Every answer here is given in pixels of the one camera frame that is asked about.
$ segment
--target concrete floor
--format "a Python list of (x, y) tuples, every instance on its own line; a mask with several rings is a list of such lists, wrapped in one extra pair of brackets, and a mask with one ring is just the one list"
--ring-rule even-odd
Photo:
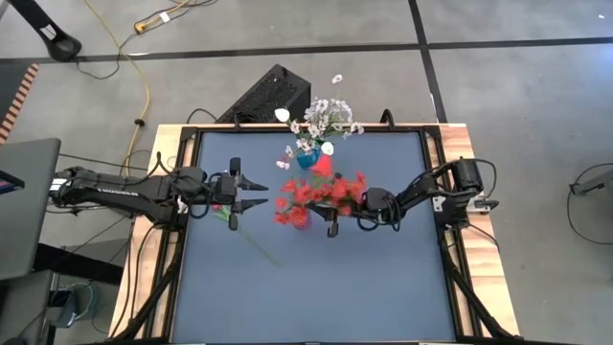
[[(92, 0), (120, 40), (132, 23), (169, 6), (165, 0)], [(114, 46), (80, 0), (40, 0), (85, 55), (113, 55)], [(429, 42), (613, 36), (610, 1), (419, 0)], [(133, 39), (130, 53), (415, 43), (405, 0), (220, 0)], [(12, 8), (0, 19), (1, 58), (43, 58), (39, 38)], [(431, 51), (449, 122), (467, 123), (475, 153), (498, 167), (492, 214), (521, 333), (529, 339), (609, 344), (613, 329), (613, 251), (583, 241), (566, 221), (568, 184), (592, 164), (613, 161), (613, 45)], [(326, 97), (341, 73), (344, 97), (364, 122), (390, 108), (398, 122), (435, 122), (419, 51), (155, 59), (139, 65), (151, 84), (148, 127), (137, 149), (149, 149), (156, 126), (183, 123), (195, 107), (221, 114), (274, 63)], [(104, 74), (113, 63), (83, 63)], [(105, 81), (73, 64), (43, 64), (10, 141), (59, 137), (62, 151), (121, 162), (144, 90), (129, 63)], [(210, 119), (198, 118), (207, 123)], [(146, 155), (135, 159), (145, 165)], [(58, 167), (83, 165), (62, 158)], [(613, 242), (610, 195), (573, 200), (573, 219), (588, 237)], [(42, 241), (76, 245), (116, 215), (50, 215)], [(100, 239), (124, 239), (129, 223)], [(104, 315), (97, 323), (108, 325)], [(81, 327), (79, 340), (93, 330)]]

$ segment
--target black metal frame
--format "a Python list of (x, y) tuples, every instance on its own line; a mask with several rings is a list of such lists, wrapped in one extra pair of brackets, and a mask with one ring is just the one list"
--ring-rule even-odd
[[(433, 139), (434, 144), (435, 144), (435, 148), (436, 148), (436, 155), (438, 158), (438, 164), (443, 164), (445, 163), (445, 157), (444, 157), (444, 152), (443, 152), (443, 141), (442, 141), (442, 137), (441, 137), (441, 131), (439, 126), (432, 126), (432, 125), (424, 125), (424, 126), (397, 126), (394, 122), (394, 118), (392, 117), (392, 114), (389, 112), (389, 110), (385, 110), (383, 112), (383, 116), (381, 117), (381, 123), (387, 123), (388, 125), (385, 126), (365, 126), (365, 131), (366, 132), (378, 132), (378, 133), (417, 133), (420, 136), (420, 144), (421, 144), (421, 150), (422, 150), (422, 155), (423, 155), (423, 164), (424, 167), (426, 169), (430, 169), (432, 168), (432, 162), (430, 159), (430, 150), (428, 147), (428, 136), (430, 138)], [(201, 142), (202, 142), (202, 136), (207, 133), (207, 132), (222, 132), (222, 133), (286, 133), (287, 132), (287, 128), (282, 127), (282, 126), (276, 126), (276, 127), (271, 127), (271, 126), (262, 126), (262, 127), (255, 127), (255, 126), (240, 126), (239, 124), (235, 124), (234, 126), (218, 126), (218, 127), (198, 127), (198, 126), (185, 126), (183, 127), (182, 131), (181, 131), (181, 137), (180, 137), (180, 143), (179, 143), (179, 148), (178, 148), (178, 152), (176, 154), (176, 162), (177, 164), (182, 164), (184, 159), (185, 159), (185, 151), (188, 145), (188, 140), (189, 139), (193, 139), (193, 150), (192, 150), (192, 159), (189, 162), (189, 166), (196, 166), (198, 163), (198, 159), (200, 156), (200, 146), (201, 146)], [(448, 176), (445, 176), (443, 179), (443, 184), (445, 186), (445, 188), (449, 188), (450, 187), (450, 180)], [(448, 250), (448, 244), (446, 242), (446, 238), (445, 238), (445, 228), (443, 228), (442, 226), (439, 225), (439, 223), (437, 222), (437, 215), (436, 213), (433, 213), (434, 217), (435, 217), (435, 226), (437, 228), (437, 238), (439, 240), (439, 248), (441, 250), (441, 260), (442, 260), (442, 265), (443, 265), (443, 272), (445, 275), (445, 287), (447, 290), (447, 297), (449, 299), (449, 307), (450, 307), (450, 311), (451, 311), (451, 317), (452, 317), (452, 323), (453, 323), (453, 328), (454, 328), (454, 334), (456, 336), (456, 338), (458, 337), (462, 337), (465, 336), (464, 334), (464, 328), (463, 328), (463, 324), (462, 324), (462, 319), (461, 319), (461, 315), (460, 315), (460, 307), (458, 304), (458, 297), (456, 294), (456, 289), (454, 286), (454, 281), (451, 277), (450, 274), (450, 270), (449, 267), (445, 264), (445, 258), (444, 256), (446, 255), (446, 251)], [(465, 279), (465, 281), (470, 285), (470, 287), (472, 288), (472, 284), (470, 283), (470, 273), (468, 271), (468, 264), (467, 264), (467, 258), (465, 255), (465, 249), (464, 249), (464, 243), (462, 241), (462, 235), (461, 233), (454, 233), (453, 234), (455, 237), (455, 247), (458, 250), (458, 258), (459, 258), (459, 264), (460, 264), (460, 270), (461, 273), (463, 275), (463, 278)], [(177, 244), (177, 248), (180, 248), (180, 250), (184, 250), (184, 244), (183, 241), (186, 239), (186, 236), (180, 236), (180, 238), (182, 239), (181, 243)], [(162, 240), (161, 240), (161, 244), (160, 244), (160, 252), (158, 254), (158, 258), (157, 258), (157, 262), (156, 262), (156, 268), (155, 268), (155, 274), (153, 277), (153, 286), (155, 287), (157, 285), (157, 283), (159, 282), (160, 278), (163, 275), (163, 267), (164, 267), (164, 262), (166, 261), (166, 256), (167, 256), (167, 251), (168, 251), (168, 245), (170, 244), (170, 233), (169, 232), (165, 232), (162, 235)], [(174, 304), (176, 301), (176, 294), (177, 294), (177, 290), (178, 290), (178, 280), (179, 280), (179, 276), (180, 273), (177, 274), (175, 276), (175, 278), (173, 279), (173, 281), (170, 283), (170, 287), (169, 287), (169, 299), (167, 301), (166, 304), (166, 312), (165, 312), (165, 316), (164, 316), (164, 324), (163, 324), (163, 328), (162, 328), (162, 334), (161, 336), (164, 338), (168, 338), (170, 339), (170, 330), (171, 330), (171, 326), (172, 326), (172, 322), (173, 322), (173, 317), (174, 317)], [(476, 313), (474, 312), (473, 308), (471, 306), (469, 306), (469, 312), (470, 312), (470, 324), (471, 324), (471, 328), (473, 330), (473, 334), (475, 336), (481, 336), (481, 324), (480, 321), (476, 315)], [(145, 324), (145, 332), (143, 334), (144, 338), (147, 337), (151, 337), (151, 332), (153, 329), (153, 316), (154, 316), (154, 312), (151, 314), (151, 316), (149, 317), (147, 323)]]

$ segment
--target tripod leg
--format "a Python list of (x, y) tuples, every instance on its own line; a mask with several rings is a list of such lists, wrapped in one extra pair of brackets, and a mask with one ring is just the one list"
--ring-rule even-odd
[(47, 46), (49, 56), (57, 61), (70, 61), (80, 51), (80, 42), (65, 33), (35, 0), (7, 0)]

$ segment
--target flower bouquet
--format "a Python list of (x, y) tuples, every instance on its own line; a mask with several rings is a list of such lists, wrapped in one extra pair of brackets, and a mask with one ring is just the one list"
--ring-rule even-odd
[[(337, 75), (332, 83), (338, 83), (343, 76)], [(289, 121), (287, 109), (275, 110), (277, 120), (289, 126), (296, 135), (296, 149), (291, 146), (285, 148), (285, 157), (277, 162), (282, 169), (289, 169), (289, 160), (296, 158), (303, 169), (315, 165), (321, 153), (332, 155), (333, 145), (328, 141), (331, 136), (341, 136), (347, 139), (352, 133), (362, 134), (364, 127), (353, 120), (352, 109), (345, 101), (330, 99), (318, 100), (310, 104), (305, 110), (305, 122), (301, 125), (298, 121)]]
[(366, 190), (366, 177), (362, 172), (357, 173), (356, 180), (333, 173), (329, 155), (322, 156), (311, 170), (315, 174), (312, 184), (303, 179), (299, 182), (289, 179), (284, 183), (281, 192), (289, 193), (289, 198), (277, 198), (276, 222), (292, 223), (304, 230), (311, 225), (310, 204), (334, 208), (339, 216), (349, 216), (356, 204), (361, 203)]

